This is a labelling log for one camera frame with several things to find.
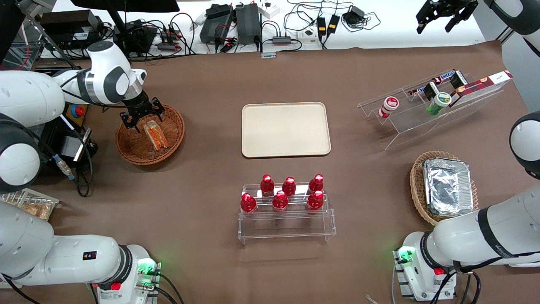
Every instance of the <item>wicker basket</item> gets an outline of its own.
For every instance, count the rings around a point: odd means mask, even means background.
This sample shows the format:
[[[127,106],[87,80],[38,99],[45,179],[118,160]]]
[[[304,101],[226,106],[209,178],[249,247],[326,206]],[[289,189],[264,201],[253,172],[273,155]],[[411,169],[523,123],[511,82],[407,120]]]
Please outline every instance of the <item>wicker basket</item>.
[[[165,112],[161,115],[163,122],[159,121],[156,115],[148,115],[137,122],[140,133],[132,129],[126,129],[124,124],[118,127],[115,144],[118,153],[123,159],[132,164],[146,166],[166,159],[178,149],[182,139],[184,139],[184,119],[175,108],[166,104],[163,104],[163,107],[165,108]],[[152,143],[146,137],[143,127],[150,120],[154,120],[161,127],[165,138],[169,142],[169,147],[159,151],[154,149]]]
[[[410,192],[413,196],[414,207],[418,210],[418,213],[426,220],[428,223],[433,226],[437,225],[438,222],[449,219],[450,217],[433,215],[428,211],[426,205],[426,188],[424,186],[424,161],[434,158],[442,157],[456,160],[452,154],[448,154],[442,151],[430,151],[420,155],[413,164],[413,168],[410,171]],[[478,210],[478,196],[476,195],[476,186],[474,181],[471,180],[471,190],[472,190],[472,200],[474,203],[474,210]]]

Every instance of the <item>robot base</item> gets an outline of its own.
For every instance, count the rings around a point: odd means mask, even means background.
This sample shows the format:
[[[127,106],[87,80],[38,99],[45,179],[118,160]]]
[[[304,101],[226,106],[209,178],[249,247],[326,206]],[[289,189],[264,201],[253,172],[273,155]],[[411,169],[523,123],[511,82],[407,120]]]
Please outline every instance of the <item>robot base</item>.
[[[412,294],[416,301],[431,301],[446,275],[435,275],[422,257],[420,242],[423,235],[423,232],[409,234],[403,246],[394,252],[394,257],[396,264],[401,259],[409,260],[396,266],[402,295],[410,297]],[[453,299],[455,287],[456,277],[453,276],[441,290],[439,300]]]
[[[156,262],[150,258],[146,249],[139,245],[128,245],[133,255],[131,271],[119,290],[97,288],[99,304],[145,304],[149,292],[136,288],[137,283],[154,283],[152,276],[139,273],[141,270],[157,270]]]

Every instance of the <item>red bottle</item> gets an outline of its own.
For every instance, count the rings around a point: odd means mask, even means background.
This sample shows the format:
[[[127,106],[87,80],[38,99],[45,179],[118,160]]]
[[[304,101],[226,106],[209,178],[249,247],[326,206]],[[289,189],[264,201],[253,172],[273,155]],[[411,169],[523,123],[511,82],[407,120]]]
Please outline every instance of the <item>red bottle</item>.
[[[257,201],[249,193],[244,193],[240,201],[240,208],[246,213],[257,212]]]
[[[315,175],[315,177],[309,182],[308,194],[314,193],[315,191],[322,191],[322,180],[323,177],[321,174]]]
[[[274,181],[268,174],[262,177],[261,192],[263,196],[274,196]]]
[[[289,199],[285,192],[279,190],[276,195],[274,195],[274,200],[272,201],[272,209],[275,212],[287,211],[287,205],[289,204]]]
[[[285,179],[285,182],[283,183],[283,186],[281,186],[281,189],[283,192],[285,192],[285,195],[291,196],[296,193],[296,184],[294,183],[294,177],[289,176],[287,179]]]
[[[317,190],[312,193],[307,199],[306,210],[319,210],[322,208],[322,205],[325,203],[324,195],[322,191]]]

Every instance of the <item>clear acrylic stand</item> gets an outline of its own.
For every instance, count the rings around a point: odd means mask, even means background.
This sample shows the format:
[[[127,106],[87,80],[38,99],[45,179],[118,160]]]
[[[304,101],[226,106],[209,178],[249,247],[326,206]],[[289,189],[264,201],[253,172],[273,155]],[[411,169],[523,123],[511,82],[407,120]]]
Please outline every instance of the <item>clear acrylic stand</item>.
[[[281,190],[275,187],[274,193]],[[324,236],[328,241],[336,235],[334,209],[325,192],[325,203],[319,210],[306,210],[308,183],[296,183],[295,195],[289,196],[285,212],[272,210],[273,197],[263,197],[260,185],[244,185],[243,193],[251,194],[257,201],[257,212],[245,213],[238,209],[238,239],[246,244],[247,239],[272,237]]]
[[[410,94],[409,92],[425,87],[433,78],[448,72],[451,72],[451,70],[441,72],[432,77],[428,77],[406,87],[399,88],[358,104],[357,108],[361,108],[367,117],[374,115],[382,125],[389,125],[391,126],[389,128],[393,128],[397,131],[397,135],[386,146],[384,149],[385,151],[480,110],[491,100],[492,96],[503,91],[503,89],[499,89],[498,91],[477,97],[463,104],[451,108],[446,107],[441,110],[438,115],[431,115],[426,111],[426,107],[430,102],[424,93]],[[464,74],[464,77],[469,83],[475,81],[475,78],[469,73]],[[454,88],[449,81],[438,85],[437,88],[440,92],[451,93],[454,91]],[[384,99],[388,96],[396,97],[400,101],[400,105],[392,112],[390,117],[382,118],[379,116],[379,109],[381,108]]]

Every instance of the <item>foil container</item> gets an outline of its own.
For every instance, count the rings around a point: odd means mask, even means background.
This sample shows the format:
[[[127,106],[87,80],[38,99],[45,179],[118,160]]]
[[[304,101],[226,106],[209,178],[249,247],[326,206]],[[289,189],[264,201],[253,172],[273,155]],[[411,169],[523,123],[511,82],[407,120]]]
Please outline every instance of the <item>foil container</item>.
[[[424,184],[431,214],[455,217],[473,212],[470,171],[465,162],[438,157],[426,160]]]

